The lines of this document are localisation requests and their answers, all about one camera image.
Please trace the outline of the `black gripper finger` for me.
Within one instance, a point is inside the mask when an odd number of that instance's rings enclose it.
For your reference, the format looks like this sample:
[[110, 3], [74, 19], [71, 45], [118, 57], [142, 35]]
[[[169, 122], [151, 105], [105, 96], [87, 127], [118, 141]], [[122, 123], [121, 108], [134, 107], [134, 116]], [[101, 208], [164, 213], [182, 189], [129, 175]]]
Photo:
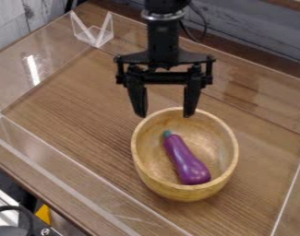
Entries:
[[186, 84], [184, 88], [182, 116], [189, 118], [197, 108], [197, 102], [201, 90], [201, 66], [193, 65], [188, 69]]
[[147, 89], [145, 87], [142, 70], [137, 65], [127, 67], [126, 74], [126, 88], [129, 92], [130, 101], [134, 107], [134, 113], [145, 118], [147, 115]]

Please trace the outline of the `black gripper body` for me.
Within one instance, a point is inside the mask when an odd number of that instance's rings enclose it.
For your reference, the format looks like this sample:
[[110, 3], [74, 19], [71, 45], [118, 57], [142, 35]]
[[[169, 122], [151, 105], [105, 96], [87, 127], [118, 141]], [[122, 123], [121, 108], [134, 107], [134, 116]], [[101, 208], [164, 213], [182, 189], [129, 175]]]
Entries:
[[181, 48], [180, 28], [180, 20], [147, 22], [147, 50], [114, 58], [118, 84], [188, 84], [196, 78], [201, 88], [212, 85], [216, 59]]

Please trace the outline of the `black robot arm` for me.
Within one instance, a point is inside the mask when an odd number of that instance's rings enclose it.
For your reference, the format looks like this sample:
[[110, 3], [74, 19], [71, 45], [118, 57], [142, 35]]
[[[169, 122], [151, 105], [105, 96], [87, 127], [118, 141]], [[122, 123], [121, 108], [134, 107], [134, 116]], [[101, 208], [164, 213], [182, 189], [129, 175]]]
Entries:
[[182, 116], [197, 109], [201, 90], [213, 83], [216, 59], [205, 53], [185, 51], [180, 46], [180, 29], [192, 37], [182, 24], [184, 9], [192, 0], [145, 0], [141, 12], [147, 24], [147, 50], [117, 55], [117, 83], [127, 89], [134, 113], [147, 116], [147, 85], [184, 85]]

